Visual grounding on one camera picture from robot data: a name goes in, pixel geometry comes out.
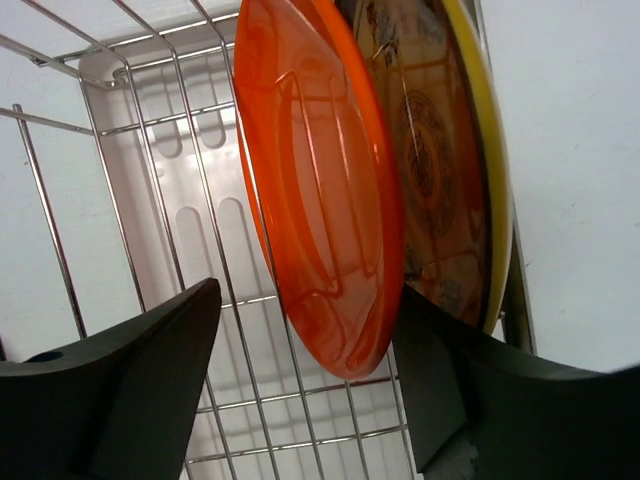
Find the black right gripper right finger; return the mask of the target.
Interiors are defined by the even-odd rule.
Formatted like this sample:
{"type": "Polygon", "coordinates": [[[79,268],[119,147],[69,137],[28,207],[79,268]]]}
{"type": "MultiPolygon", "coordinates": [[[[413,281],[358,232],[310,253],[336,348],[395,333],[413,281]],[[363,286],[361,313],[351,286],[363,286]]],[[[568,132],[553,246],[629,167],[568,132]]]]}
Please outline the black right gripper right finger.
{"type": "Polygon", "coordinates": [[[582,370],[452,318],[411,288],[393,337],[425,479],[635,479],[639,370],[582,370]]]}

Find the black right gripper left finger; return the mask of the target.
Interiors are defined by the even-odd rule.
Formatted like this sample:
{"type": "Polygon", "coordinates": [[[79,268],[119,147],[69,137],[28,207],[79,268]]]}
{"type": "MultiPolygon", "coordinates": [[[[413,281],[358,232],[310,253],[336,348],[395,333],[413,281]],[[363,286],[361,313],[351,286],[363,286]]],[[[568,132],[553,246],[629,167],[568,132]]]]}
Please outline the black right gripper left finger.
{"type": "Polygon", "coordinates": [[[83,340],[2,362],[2,478],[179,478],[220,314],[207,278],[83,340]]]}

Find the brown plate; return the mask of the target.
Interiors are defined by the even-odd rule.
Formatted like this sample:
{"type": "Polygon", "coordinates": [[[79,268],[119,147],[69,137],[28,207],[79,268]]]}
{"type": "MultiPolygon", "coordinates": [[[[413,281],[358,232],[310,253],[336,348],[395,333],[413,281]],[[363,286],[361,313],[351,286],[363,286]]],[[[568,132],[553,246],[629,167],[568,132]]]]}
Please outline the brown plate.
{"type": "Polygon", "coordinates": [[[405,280],[491,333],[508,277],[511,184],[487,58],[460,1],[341,1],[390,128],[405,280]]]}

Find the orange plate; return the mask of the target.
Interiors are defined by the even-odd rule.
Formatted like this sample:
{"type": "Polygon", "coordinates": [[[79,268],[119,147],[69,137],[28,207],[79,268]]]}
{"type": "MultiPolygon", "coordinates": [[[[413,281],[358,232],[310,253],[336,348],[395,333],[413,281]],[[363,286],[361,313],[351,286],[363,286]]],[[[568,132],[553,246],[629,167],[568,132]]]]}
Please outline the orange plate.
{"type": "Polygon", "coordinates": [[[254,224],[302,343],[332,375],[371,374],[404,276],[404,208],[364,57],[330,1],[245,1],[234,47],[254,224]]]}

